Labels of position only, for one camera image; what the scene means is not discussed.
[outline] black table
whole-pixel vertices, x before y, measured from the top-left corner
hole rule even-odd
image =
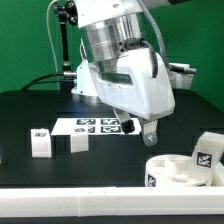
[[[114,117],[111,107],[75,101],[59,91],[9,91],[0,94],[0,188],[144,186],[145,163],[161,154],[191,155],[205,132],[224,134],[224,113],[196,93],[175,90],[175,112],[159,120],[159,142],[141,136],[89,136],[88,152],[71,154],[66,136],[52,137],[54,156],[33,159],[30,129],[50,131],[57,118]],[[30,222],[31,219],[10,219]],[[36,222],[71,223],[223,223],[223,216],[139,216],[44,218]]]

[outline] paper sheet with markers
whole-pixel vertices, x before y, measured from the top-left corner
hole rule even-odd
[[[129,135],[138,135],[141,126],[137,118],[132,118],[135,131]],[[58,118],[51,135],[71,135],[88,130],[89,135],[124,135],[116,118]]]

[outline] white cube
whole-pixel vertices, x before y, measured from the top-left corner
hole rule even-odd
[[[70,136],[71,153],[89,151],[88,128],[76,128]]]
[[[31,129],[32,157],[51,157],[51,138],[48,129]]]

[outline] green wall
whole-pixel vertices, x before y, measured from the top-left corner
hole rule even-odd
[[[0,92],[17,90],[34,78],[54,73],[46,28],[50,0],[1,0]],[[224,111],[224,1],[192,0],[152,11],[163,34],[170,62],[198,69],[192,89]],[[51,31],[61,62],[60,31],[51,11]],[[148,26],[149,41],[156,43]],[[80,34],[69,27],[73,68],[79,65]],[[33,89],[56,89],[57,85]]]

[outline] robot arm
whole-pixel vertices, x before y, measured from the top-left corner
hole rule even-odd
[[[156,144],[157,120],[171,114],[175,102],[168,70],[145,40],[144,7],[188,0],[74,0],[89,70],[103,103],[111,105],[122,130],[134,130],[139,118],[143,141]]]

